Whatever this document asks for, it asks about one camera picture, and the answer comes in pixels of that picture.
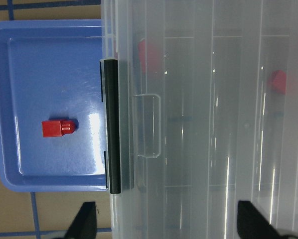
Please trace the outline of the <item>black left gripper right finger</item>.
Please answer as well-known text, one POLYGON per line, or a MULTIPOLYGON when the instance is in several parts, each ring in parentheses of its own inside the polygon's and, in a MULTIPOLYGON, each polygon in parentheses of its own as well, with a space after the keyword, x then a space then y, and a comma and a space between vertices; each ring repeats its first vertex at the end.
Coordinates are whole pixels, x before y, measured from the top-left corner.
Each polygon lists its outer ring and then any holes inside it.
POLYGON ((280 234, 250 201, 238 201, 237 233, 241 239, 295 239, 294 234, 280 234))

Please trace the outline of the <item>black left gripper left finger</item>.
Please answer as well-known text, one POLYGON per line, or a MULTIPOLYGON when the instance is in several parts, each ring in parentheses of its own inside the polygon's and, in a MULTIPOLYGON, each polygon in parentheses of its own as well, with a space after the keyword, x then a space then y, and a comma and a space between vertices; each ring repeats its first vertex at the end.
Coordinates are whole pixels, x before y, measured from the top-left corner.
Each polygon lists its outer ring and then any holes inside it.
POLYGON ((95 202, 84 202, 67 230, 65 239, 95 239, 97 235, 97 213, 95 202))

